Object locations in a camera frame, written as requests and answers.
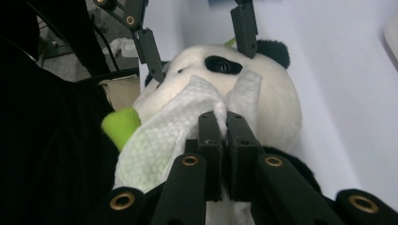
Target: white cloth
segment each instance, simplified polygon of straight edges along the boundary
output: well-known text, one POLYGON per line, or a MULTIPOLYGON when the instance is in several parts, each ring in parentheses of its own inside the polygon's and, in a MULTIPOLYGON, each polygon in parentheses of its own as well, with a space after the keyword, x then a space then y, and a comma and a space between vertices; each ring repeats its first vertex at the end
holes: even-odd
MULTIPOLYGON (((134 187, 148 192, 164 182, 174 159, 184 153, 185 141, 197 138, 197 118, 202 113, 214 111, 222 134, 226 132, 226 110, 245 116, 255 130, 261 80, 262 76, 250 70, 243 71, 234 88, 222 97, 211 83, 192 76, 182 92, 128 140, 116 165, 114 188, 134 187)), ((209 202, 207 224, 222 224, 222 214, 214 211, 224 212, 229 217, 235 215, 231 218, 234 223, 224 224, 253 224, 248 206, 247 203, 232 204, 228 201, 209 202)))

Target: black cable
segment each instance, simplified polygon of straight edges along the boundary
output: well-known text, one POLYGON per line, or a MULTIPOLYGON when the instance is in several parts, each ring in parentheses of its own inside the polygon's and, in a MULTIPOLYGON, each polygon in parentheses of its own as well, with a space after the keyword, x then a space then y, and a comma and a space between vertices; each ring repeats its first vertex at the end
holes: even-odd
POLYGON ((102 34, 102 32, 99 30, 99 28, 96 26, 96 24, 93 22, 93 20, 91 21, 91 25, 93 26, 94 30, 97 32, 97 34, 99 34, 99 36, 102 38, 103 42, 105 43, 106 49, 108 49, 109 55, 111 56, 112 62, 114 63, 114 66, 116 68, 116 71, 119 71, 119 67, 117 66, 114 54, 111 51, 111 46, 109 46, 108 41, 106 40, 106 37, 102 34))

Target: green sponge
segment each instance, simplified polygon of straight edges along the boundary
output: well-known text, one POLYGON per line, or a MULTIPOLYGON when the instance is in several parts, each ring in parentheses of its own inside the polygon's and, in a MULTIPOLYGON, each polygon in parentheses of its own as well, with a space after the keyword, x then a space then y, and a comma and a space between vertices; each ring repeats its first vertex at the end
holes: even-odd
POLYGON ((141 121, 138 112, 129 107, 105 116, 101 126, 121 152, 134 131, 141 126, 141 121))

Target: panda plush toy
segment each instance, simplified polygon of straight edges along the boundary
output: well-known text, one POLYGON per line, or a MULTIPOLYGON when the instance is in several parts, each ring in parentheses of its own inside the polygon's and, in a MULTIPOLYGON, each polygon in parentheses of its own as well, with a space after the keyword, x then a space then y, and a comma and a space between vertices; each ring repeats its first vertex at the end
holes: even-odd
MULTIPOLYGON (((198 116, 213 111, 225 134, 226 112, 231 111, 246 118, 267 153, 289 159, 320 192, 310 169, 290 155, 302 117, 299 96, 286 72, 289 64, 283 43, 259 40, 254 58, 225 45, 201 45, 165 64, 163 83, 149 74, 133 106, 110 114, 102 124, 121 151, 115 188, 146 193, 164 182, 185 141, 197 137, 198 116)), ((207 204, 207 224, 253 220, 248 204, 222 201, 207 204)))

